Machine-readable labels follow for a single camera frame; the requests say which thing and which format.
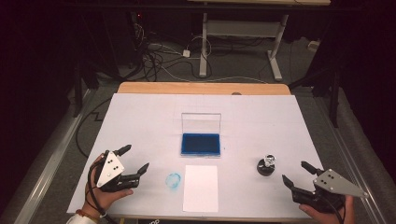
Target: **robotic arm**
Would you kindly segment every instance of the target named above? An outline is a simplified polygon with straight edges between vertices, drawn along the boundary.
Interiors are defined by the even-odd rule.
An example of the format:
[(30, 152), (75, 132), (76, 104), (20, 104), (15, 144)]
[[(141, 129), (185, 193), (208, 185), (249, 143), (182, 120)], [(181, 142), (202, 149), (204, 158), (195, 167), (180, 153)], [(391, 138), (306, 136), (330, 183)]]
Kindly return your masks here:
[(337, 214), (345, 204), (345, 195), (368, 198), (369, 195), (362, 189), (358, 188), (334, 170), (323, 171), (313, 167), (306, 161), (301, 165), (312, 175), (317, 175), (314, 179), (314, 191), (299, 189), (294, 187), (293, 182), (285, 175), (283, 183), (291, 190), (291, 196), (295, 203), (308, 204), (320, 213)]
[(140, 176), (149, 168), (149, 163), (142, 166), (134, 175), (122, 175), (124, 167), (119, 157), (131, 149), (131, 145), (115, 151), (106, 151), (104, 162), (96, 167), (94, 183), (104, 192), (115, 192), (122, 189), (132, 189), (139, 186)]

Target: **cable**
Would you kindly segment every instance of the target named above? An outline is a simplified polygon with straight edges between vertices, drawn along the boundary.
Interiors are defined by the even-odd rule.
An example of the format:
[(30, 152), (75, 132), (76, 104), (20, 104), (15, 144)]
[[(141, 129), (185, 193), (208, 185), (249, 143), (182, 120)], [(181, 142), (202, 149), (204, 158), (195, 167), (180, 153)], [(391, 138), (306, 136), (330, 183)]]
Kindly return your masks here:
[(249, 79), (249, 80), (254, 80), (257, 82), (261, 82), (261, 83), (265, 83), (268, 84), (267, 82), (258, 80), (256, 78), (253, 77), (223, 77), (223, 78), (218, 78), (218, 79), (212, 79), (212, 80), (205, 80), (205, 81), (192, 81), (192, 80), (188, 80), (188, 79), (184, 79), (184, 78), (180, 78), (180, 77), (175, 77), (174, 75), (172, 75), (172, 73), (170, 73), (166, 68), (162, 67), (163, 71), (165, 71), (167, 74), (169, 74), (169, 76), (171, 76), (174, 79), (180, 80), (180, 81), (185, 81), (185, 82), (196, 82), (196, 83), (205, 83), (205, 82), (216, 82), (216, 81), (221, 81), (221, 80), (226, 80), (226, 79), (234, 79), (234, 78), (243, 78), (243, 79)]
[(137, 45), (137, 48), (139, 48), (145, 39), (145, 30), (143, 29), (143, 27), (137, 23), (134, 23), (135, 26), (139, 27), (139, 31), (137, 32), (137, 38), (139, 38), (140, 34), (142, 34), (141, 40), (140, 40), (140, 44)]
[(79, 123), (79, 125), (77, 126), (77, 129), (76, 129), (76, 145), (77, 145), (77, 148), (78, 148), (78, 151), (85, 157), (85, 158), (87, 158), (88, 159), (88, 155), (87, 154), (85, 154), (85, 152), (81, 149), (81, 146), (79, 145), (79, 141), (78, 141), (78, 132), (79, 132), (79, 129), (81, 128), (81, 126), (82, 126), (82, 124), (84, 123), (84, 121), (91, 115), (91, 114), (93, 114), (93, 111), (95, 111), (97, 108), (99, 108), (99, 106), (101, 106), (101, 105), (103, 105), (104, 103), (106, 103), (107, 101), (110, 101), (111, 100), (111, 97), (110, 98), (108, 98), (108, 99), (106, 99), (106, 100), (104, 100), (101, 104), (99, 104), (96, 108), (94, 108), (87, 116), (85, 116), (85, 118)]
[[(151, 62), (151, 63), (152, 63), (152, 66), (151, 66), (151, 67), (146, 66), (146, 63), (145, 63), (143, 71), (144, 71), (144, 74), (145, 74), (144, 79), (145, 79), (146, 81), (149, 81), (149, 78), (150, 78), (150, 77), (154, 77), (154, 80), (153, 80), (153, 81), (155, 82), (155, 81), (157, 81), (158, 72), (159, 72), (159, 70), (161, 70), (161, 67), (160, 67), (159, 65), (161, 65), (161, 64), (163, 63), (163, 57), (162, 57), (160, 54), (157, 54), (157, 53), (152, 53), (152, 54), (149, 52), (149, 50), (147, 50), (147, 52), (145, 53), (145, 58), (144, 58), (144, 60), (146, 60), (146, 62)], [(150, 73), (150, 71), (152, 71), (152, 70), (154, 70), (154, 74), (153, 74), (153, 75), (150, 75), (149, 73)]]
[(93, 169), (95, 169), (97, 166), (103, 164), (103, 163), (105, 162), (105, 160), (106, 160), (105, 158), (102, 158), (102, 159), (100, 159), (99, 161), (95, 162), (92, 166), (90, 166), (90, 171), (88, 172), (88, 182), (87, 182), (87, 183), (88, 183), (88, 192), (90, 193), (91, 198), (92, 198), (93, 203), (94, 203), (95, 206), (92, 206), (90, 203), (89, 203), (89, 205), (90, 205), (93, 209), (95, 209), (96, 211), (98, 211), (98, 212), (100, 213), (101, 217), (104, 217), (109, 223), (111, 223), (111, 224), (117, 224), (117, 222), (114, 221), (114, 220), (106, 213), (105, 209), (103, 209), (103, 208), (100, 206), (99, 202), (97, 201), (97, 199), (96, 199), (96, 197), (95, 197), (95, 194), (93, 193), (93, 190), (96, 188), (96, 186), (95, 186), (95, 187), (92, 186), (92, 171), (93, 171)]
[(346, 202), (344, 202), (344, 217), (343, 217), (343, 223), (346, 221), (346, 215), (347, 215), (347, 205), (346, 205)]
[(192, 41), (195, 40), (195, 39), (197, 39), (197, 38), (201, 38), (201, 39), (203, 39), (204, 41), (206, 41), (206, 42), (209, 44), (209, 52), (207, 53), (206, 57), (209, 56), (210, 53), (212, 52), (212, 45), (210, 44), (210, 42), (209, 42), (209, 40), (208, 40), (207, 38), (203, 38), (201, 35), (198, 35), (198, 36), (194, 37), (194, 38), (190, 41), (190, 43), (187, 45), (186, 50), (189, 49), (189, 46), (190, 46), (190, 44), (192, 43)]
[(337, 216), (337, 219), (338, 219), (338, 222), (340, 223), (340, 224), (344, 224), (344, 220), (341, 218), (341, 215), (340, 215), (340, 213), (337, 211), (337, 209), (332, 205), (332, 203), (330, 203), (329, 202), (329, 200), (327, 200), (326, 198), (324, 198), (324, 197), (322, 197), (321, 195), (318, 195), (318, 197), (323, 201), (323, 202), (325, 202), (327, 205), (329, 205), (330, 206), (330, 208), (334, 211), (334, 213), (335, 213), (335, 215)]
[(304, 5), (303, 3), (301, 3), (301, 2), (299, 2), (299, 1), (297, 1), (297, 0), (294, 0), (294, 2), (297, 3), (298, 5), (301, 5), (301, 6)]
[[(213, 53), (214, 52), (214, 50), (213, 50), (214, 48), (226, 48), (226, 49), (229, 48), (228, 51), (225, 52), (225, 53), (222, 53), (222, 54), (215, 53), (214, 54), (215, 56), (218, 56), (218, 57), (226, 56), (226, 55), (232, 53), (235, 49), (243, 49), (243, 48), (247, 48), (247, 47), (259, 46), (265, 40), (265, 38), (262, 38), (262, 37), (256, 37), (256, 38), (253, 38), (253, 39), (252, 38), (247, 39), (247, 38), (237, 37), (238, 39), (234, 39), (234, 40), (231, 40), (230, 38), (220, 38), (220, 37), (215, 36), (215, 35), (208, 35), (207, 37), (208, 38), (209, 37), (214, 38), (214, 40), (210, 40), (211, 45), (212, 45), (212, 54), (214, 54)], [(219, 40), (220, 42), (225, 42), (225, 43), (229, 44), (229, 46), (214, 44), (216, 39)], [(244, 41), (247, 41), (247, 40), (248, 41), (253, 40), (253, 41), (251, 43), (243, 43)]]
[(170, 68), (170, 67), (172, 67), (172, 66), (174, 66), (174, 65), (176, 65), (176, 64), (178, 64), (178, 63), (188, 63), (188, 64), (191, 66), (191, 73), (192, 73), (192, 75), (195, 76), (194, 71), (193, 71), (192, 63), (190, 63), (190, 62), (177, 62), (177, 63), (173, 63), (173, 64), (171, 64), (171, 65), (165, 67), (164, 69)]
[(161, 48), (166, 48), (166, 49), (171, 49), (172, 51), (159, 51), (159, 49), (157, 49), (157, 50), (154, 50), (154, 51), (159, 51), (159, 52), (161, 52), (161, 53), (174, 53), (174, 54), (178, 54), (178, 55), (180, 55), (180, 56), (182, 56), (182, 54), (181, 53), (179, 53), (179, 52), (177, 52), (175, 49), (172, 49), (172, 48), (170, 48), (170, 47), (167, 47), (167, 46), (165, 46), (165, 45), (163, 45), (163, 44), (154, 44), (154, 43), (151, 43), (151, 44), (148, 44), (148, 46), (150, 46), (150, 45), (156, 45), (156, 46), (161, 46), (159, 49), (161, 49)]
[(186, 59), (186, 57), (178, 57), (178, 58), (175, 58), (175, 59), (173, 59), (173, 60), (166, 61), (166, 62), (163, 62), (163, 63), (171, 63), (171, 62), (177, 61), (177, 60), (179, 60), (179, 59)]

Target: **dark background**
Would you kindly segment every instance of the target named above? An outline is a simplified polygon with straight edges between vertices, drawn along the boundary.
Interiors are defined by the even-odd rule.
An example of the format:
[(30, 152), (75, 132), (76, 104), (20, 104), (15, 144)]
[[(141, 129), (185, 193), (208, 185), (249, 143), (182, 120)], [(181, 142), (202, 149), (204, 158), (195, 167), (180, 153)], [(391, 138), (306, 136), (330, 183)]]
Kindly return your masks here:
[[(332, 1), (332, 4), (349, 7), (362, 2)], [(376, 154), (396, 179), (392, 167), (396, 159), (395, 4), (390, 0), (367, 1), (367, 4), (365, 12), (359, 16), (339, 16), (330, 26), (327, 26), (328, 17), (318, 16), (315, 20), (306, 15), (290, 16), (284, 37), (287, 41), (301, 36), (317, 40), (326, 34), (307, 75), (342, 59), (339, 66), (341, 87)], [(67, 93), (73, 87), (77, 62), (90, 59), (97, 63), (95, 68), (83, 67), (88, 74), (84, 77), (86, 82), (95, 87), (93, 72), (101, 70), (99, 67), (117, 74), (117, 64), (134, 60), (133, 54), (125, 55), (120, 49), (109, 46), (116, 41), (126, 43), (130, 49), (134, 47), (129, 41), (133, 36), (122, 28), (128, 28), (128, 23), (120, 16), (113, 18), (108, 21), (110, 28), (115, 24), (120, 27), (103, 35), (108, 31), (106, 17), (112, 18), (111, 14), (104, 15), (90, 12), (83, 21), (75, 11), (65, 10), (52, 1), (0, 3), (1, 117), (5, 121), (1, 129), (3, 161), (0, 168), (4, 181), (0, 213), (67, 110), (70, 104)], [(175, 30), (171, 25), (175, 22), (163, 23), (158, 19), (165, 16), (171, 20), (172, 17), (166, 15), (169, 12), (149, 13), (145, 22), (150, 29), (167, 35), (167, 29)], [(201, 18), (199, 14), (178, 14), (174, 20), (179, 24), (176, 29), (179, 32), (172, 38), (187, 41)], [(92, 44), (93, 38), (102, 43), (99, 48)], [(327, 78), (318, 78), (309, 84), (330, 86)]]

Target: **sleeve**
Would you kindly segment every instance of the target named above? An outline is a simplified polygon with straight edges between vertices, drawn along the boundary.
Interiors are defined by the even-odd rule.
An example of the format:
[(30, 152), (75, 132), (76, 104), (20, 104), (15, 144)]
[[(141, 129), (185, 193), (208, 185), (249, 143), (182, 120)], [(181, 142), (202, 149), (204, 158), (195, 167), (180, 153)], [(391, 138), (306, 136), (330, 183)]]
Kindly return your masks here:
[(88, 217), (82, 217), (78, 214), (73, 215), (70, 219), (66, 222), (66, 224), (96, 224), (93, 220)]

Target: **wooden table edge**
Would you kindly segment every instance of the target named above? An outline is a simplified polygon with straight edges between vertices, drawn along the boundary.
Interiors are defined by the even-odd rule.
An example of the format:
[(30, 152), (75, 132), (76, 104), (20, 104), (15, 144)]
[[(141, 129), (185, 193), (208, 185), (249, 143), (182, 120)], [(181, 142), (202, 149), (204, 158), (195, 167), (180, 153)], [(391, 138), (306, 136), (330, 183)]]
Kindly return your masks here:
[(291, 95), (285, 84), (123, 82), (118, 93)]

